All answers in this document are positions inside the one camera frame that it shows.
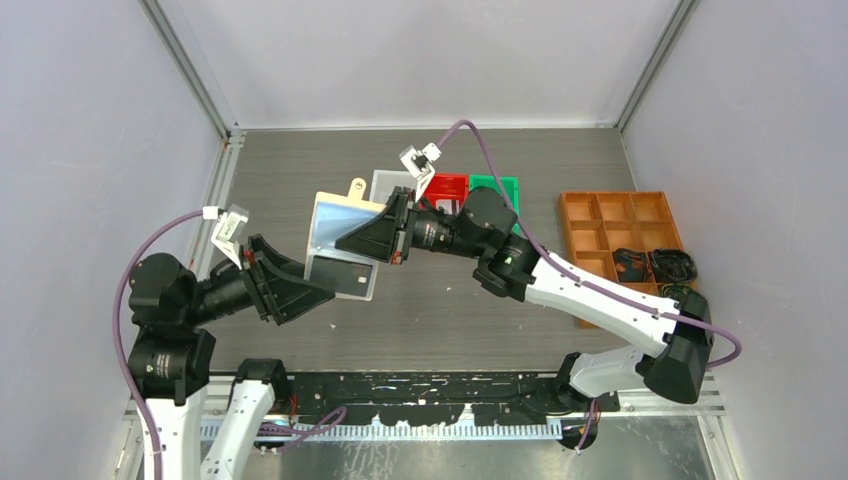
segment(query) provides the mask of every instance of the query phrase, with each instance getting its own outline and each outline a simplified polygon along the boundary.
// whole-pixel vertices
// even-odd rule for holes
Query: item in red bin
[[[446,213],[457,214],[468,198],[471,177],[464,173],[437,173],[427,190],[426,198],[434,207],[442,207]]]

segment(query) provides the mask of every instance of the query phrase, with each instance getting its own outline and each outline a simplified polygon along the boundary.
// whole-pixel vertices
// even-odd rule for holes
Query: gray wall
[[[677,0],[167,0],[246,128],[615,123]]]
[[[745,343],[716,376],[750,478],[848,468],[846,45],[844,0],[701,2],[626,130]]]
[[[138,2],[7,2],[0,31],[0,476],[107,478],[118,277],[202,202],[221,144]]]

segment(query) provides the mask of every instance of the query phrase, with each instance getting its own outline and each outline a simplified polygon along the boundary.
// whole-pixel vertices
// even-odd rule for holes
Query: wooden organizer tray
[[[683,250],[671,210],[662,192],[563,192],[557,202],[566,241],[566,260],[607,280],[621,283],[612,252],[628,248]],[[657,295],[659,284],[648,265],[648,279],[621,283],[638,292]],[[597,328],[577,319],[584,328]]]

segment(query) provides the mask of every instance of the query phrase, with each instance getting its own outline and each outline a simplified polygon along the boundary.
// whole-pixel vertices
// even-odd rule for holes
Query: purple cable
[[[483,157],[486,159],[486,163],[489,164],[489,170],[492,172],[492,176],[495,178],[495,183],[498,184],[498,188],[501,191],[501,195],[503,196],[504,201],[506,202],[506,204],[507,204],[507,206],[509,207],[510,210],[515,211],[515,206],[512,204],[512,200],[509,198],[509,195],[507,195],[506,188],[504,187],[503,182],[501,181],[501,176],[498,173],[497,167],[495,167],[494,161],[492,161],[492,154],[489,151],[489,146],[486,143],[486,140],[483,138],[483,135],[480,133],[480,130],[470,120],[463,119],[463,120],[459,120],[458,122],[454,123],[453,126],[451,126],[448,129],[448,131],[445,132],[444,135],[442,135],[442,138],[440,138],[439,141],[436,142],[436,146],[438,146],[440,149],[442,149],[444,144],[448,140],[450,140],[450,138],[453,136],[453,134],[456,133],[456,131],[459,130],[459,128],[462,127],[462,126],[468,127],[471,130],[471,133],[473,133],[474,136],[477,137],[477,143],[480,144],[480,150],[483,151]],[[524,225],[524,221],[521,220],[520,216],[518,217],[518,225],[521,226],[521,231],[524,232],[524,236],[527,237],[527,241],[529,241],[530,244],[533,245],[533,248],[536,249],[537,252],[539,252],[539,255],[541,255],[541,257],[544,258],[545,261],[548,262],[549,265],[554,267],[554,269],[556,271],[558,271],[564,278],[568,278],[570,280],[573,280],[574,282],[580,282],[580,277],[569,272],[565,267],[556,263],[554,261],[554,259],[551,258],[550,254],[548,254],[547,250],[545,250],[545,248],[542,247],[542,245],[539,243],[539,241],[536,240],[536,237],[530,232],[530,229],[528,229],[527,226]],[[607,296],[607,297],[609,297],[609,298],[611,298],[611,299],[613,299],[617,302],[623,303],[623,304],[625,304],[629,307],[635,308],[635,309],[640,310],[642,312],[649,313],[651,315],[659,314],[659,310],[657,310],[656,308],[652,308],[652,307],[649,307],[647,305],[643,305],[643,304],[641,304],[637,301],[630,300],[629,298],[618,295],[615,292],[611,292],[611,291],[607,290],[606,288],[601,287],[600,285],[596,285],[592,282],[582,282],[582,285],[584,287],[590,289],[590,290],[594,290],[594,291],[596,291],[596,292],[598,292],[602,295],[605,295],[605,296]],[[675,313],[666,312],[666,313],[660,314],[660,316],[674,320],[676,322],[686,324],[686,325],[691,325],[693,327],[697,327],[697,328],[706,330],[708,332],[712,332],[712,333],[717,334],[717,335],[720,335],[720,336],[726,338],[727,340],[729,340],[730,343],[733,344],[733,351],[730,354],[728,354],[728,355],[726,355],[722,358],[719,358],[718,360],[713,360],[712,362],[707,363],[707,368],[715,368],[715,367],[718,367],[720,365],[724,365],[725,363],[728,363],[728,362],[735,360],[736,357],[738,357],[742,353],[742,342],[740,342],[739,339],[736,338],[735,335],[730,333],[730,330],[727,330],[724,327],[719,327],[719,326],[712,325],[712,324],[709,324],[709,323],[700,322],[698,320],[688,318],[688,317],[684,317],[683,315],[678,315],[678,314],[675,314]]]
[[[330,422],[329,425],[321,428],[326,424],[334,415],[338,415],[338,418]],[[307,438],[314,435],[321,435],[322,433],[327,433],[330,430],[336,428],[342,421],[344,421],[344,417],[347,415],[347,408],[339,407],[332,412],[328,413],[327,416],[322,418],[318,423],[313,425],[308,430],[297,430],[291,427],[284,427],[282,425],[274,425],[274,424],[265,424],[259,427],[260,435],[274,436],[274,435],[300,435],[298,438],[286,442],[285,445],[278,448],[278,452],[282,452],[284,450],[288,450],[294,448],[301,443],[305,442]]]
[[[598,399],[593,398],[592,403],[589,404],[589,413],[586,418],[586,426],[583,427],[583,435],[580,436],[580,441],[577,442],[577,446],[574,448],[574,451],[577,452],[577,455],[580,455],[580,450],[583,448],[583,444],[586,443],[586,439],[589,438],[589,430],[592,428],[592,424],[595,422],[595,413],[598,411]]]
[[[127,387],[130,389],[130,394],[132,395],[133,400],[135,400],[136,408],[142,418],[144,418],[148,431],[150,431],[150,443],[153,445],[153,480],[162,480],[162,457],[159,456],[162,444],[159,441],[159,432],[156,430],[156,424],[153,421],[153,414],[150,413],[150,409],[144,402],[144,398],[141,397],[141,392],[138,391],[138,386],[136,386],[135,380],[132,378],[132,373],[130,373],[130,367],[127,365],[127,355],[126,352],[124,352],[124,344],[121,342],[121,300],[124,297],[124,291],[127,288],[127,283],[129,283],[130,272],[135,264],[141,260],[141,256],[144,255],[148,248],[150,248],[150,245],[152,245],[153,242],[164,235],[168,230],[183,222],[191,220],[192,218],[200,217],[202,215],[203,212],[198,210],[196,212],[187,213],[182,217],[175,218],[174,220],[166,223],[159,230],[156,230],[150,238],[142,243],[141,247],[139,247],[138,251],[135,252],[135,255],[133,255],[129,265],[127,265],[127,268],[124,270],[123,275],[121,275],[121,281],[118,283],[118,291],[115,293],[115,302],[112,304],[112,340],[115,342],[115,354],[118,356],[118,365],[121,367],[121,373],[124,375]]]

